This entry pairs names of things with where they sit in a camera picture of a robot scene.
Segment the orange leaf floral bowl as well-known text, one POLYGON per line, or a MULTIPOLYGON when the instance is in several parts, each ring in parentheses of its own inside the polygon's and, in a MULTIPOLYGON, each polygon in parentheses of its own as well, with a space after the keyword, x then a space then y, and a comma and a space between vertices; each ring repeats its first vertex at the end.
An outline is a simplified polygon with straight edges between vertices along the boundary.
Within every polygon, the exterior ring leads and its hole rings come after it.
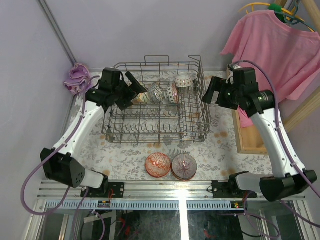
POLYGON ((135 98, 135 100, 138 103, 143 103, 143 104, 147 104, 149 102, 149 95, 147 92, 143 92, 143 93, 139 93, 137 95, 137 97, 135 98))

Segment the navy geometric pattern bowl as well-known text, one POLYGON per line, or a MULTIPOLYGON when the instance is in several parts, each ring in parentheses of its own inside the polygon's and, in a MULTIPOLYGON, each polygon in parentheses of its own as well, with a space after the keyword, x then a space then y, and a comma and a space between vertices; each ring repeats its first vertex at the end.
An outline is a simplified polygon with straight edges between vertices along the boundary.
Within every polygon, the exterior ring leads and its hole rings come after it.
POLYGON ((162 88, 157 84, 153 83, 147 90, 149 99, 156 104, 160 104, 163 101, 162 88))

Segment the orange diamond white bowl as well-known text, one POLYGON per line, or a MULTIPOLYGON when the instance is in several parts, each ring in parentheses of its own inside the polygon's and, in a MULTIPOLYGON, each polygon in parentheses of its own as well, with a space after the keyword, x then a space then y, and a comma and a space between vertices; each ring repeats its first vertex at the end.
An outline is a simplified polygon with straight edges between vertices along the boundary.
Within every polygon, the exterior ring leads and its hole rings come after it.
POLYGON ((178 74, 175 77, 174 84, 177 88, 188 88, 193 85, 192 76, 190 74, 178 74))

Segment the brown diamond dotted bowl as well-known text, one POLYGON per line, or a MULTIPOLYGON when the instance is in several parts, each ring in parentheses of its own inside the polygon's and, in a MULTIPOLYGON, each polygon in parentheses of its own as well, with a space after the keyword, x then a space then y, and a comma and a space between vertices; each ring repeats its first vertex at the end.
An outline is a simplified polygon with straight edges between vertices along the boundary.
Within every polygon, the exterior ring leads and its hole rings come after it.
POLYGON ((178 90, 176 88, 176 85, 174 83, 170 83, 166 90, 165 90, 165 99, 172 103, 172 104, 178 104, 179 103, 179 94, 178 90))

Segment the orange aztec pattern bowl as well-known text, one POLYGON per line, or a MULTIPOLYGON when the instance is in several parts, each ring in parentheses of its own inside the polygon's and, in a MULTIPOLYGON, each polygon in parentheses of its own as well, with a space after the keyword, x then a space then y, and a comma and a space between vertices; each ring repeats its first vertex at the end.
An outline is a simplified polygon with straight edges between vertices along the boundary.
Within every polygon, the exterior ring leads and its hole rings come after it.
POLYGON ((171 159, 166 154, 155 152, 146 158, 144 166, 151 177, 162 178, 171 170, 171 164, 171 159))

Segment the purple striped bowl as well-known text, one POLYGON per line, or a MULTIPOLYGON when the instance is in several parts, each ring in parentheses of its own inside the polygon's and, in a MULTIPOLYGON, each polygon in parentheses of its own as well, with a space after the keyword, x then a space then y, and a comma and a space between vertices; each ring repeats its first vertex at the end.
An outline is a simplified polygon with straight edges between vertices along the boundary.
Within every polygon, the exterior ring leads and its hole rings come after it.
POLYGON ((177 155, 171 163, 171 172, 175 178, 181 181, 191 180, 197 173, 196 160, 189 154, 177 155))

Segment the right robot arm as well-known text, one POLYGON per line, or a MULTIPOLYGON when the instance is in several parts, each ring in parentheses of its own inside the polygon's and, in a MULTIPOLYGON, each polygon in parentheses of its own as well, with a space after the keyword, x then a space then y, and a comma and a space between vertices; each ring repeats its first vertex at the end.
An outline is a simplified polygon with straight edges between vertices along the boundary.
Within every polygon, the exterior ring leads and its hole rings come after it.
POLYGON ((237 198, 251 191, 275 202, 313 186, 317 174, 307 170, 297 156, 284 129, 277 98, 270 90, 259 90, 254 68, 233 69, 228 79, 212 77, 202 102, 210 104, 214 94, 219 107, 246 112, 260 133, 272 167, 271 175, 248 171, 230 175, 223 193, 237 198))

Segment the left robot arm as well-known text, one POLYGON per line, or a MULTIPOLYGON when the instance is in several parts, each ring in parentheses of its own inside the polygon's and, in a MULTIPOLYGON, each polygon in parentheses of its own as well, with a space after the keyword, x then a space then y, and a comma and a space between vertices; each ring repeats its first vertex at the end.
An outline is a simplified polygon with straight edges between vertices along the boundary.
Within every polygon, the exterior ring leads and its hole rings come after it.
POLYGON ((86 187, 88 195, 105 197, 110 192, 108 176, 86 169, 78 162, 85 139, 108 109, 117 105, 125 110, 133 105, 138 94, 147 92, 130 71, 122 73, 105 68, 97 87, 90 88, 82 98, 82 108, 68 130, 51 148, 44 148, 40 159, 45 176, 71 188, 86 187))

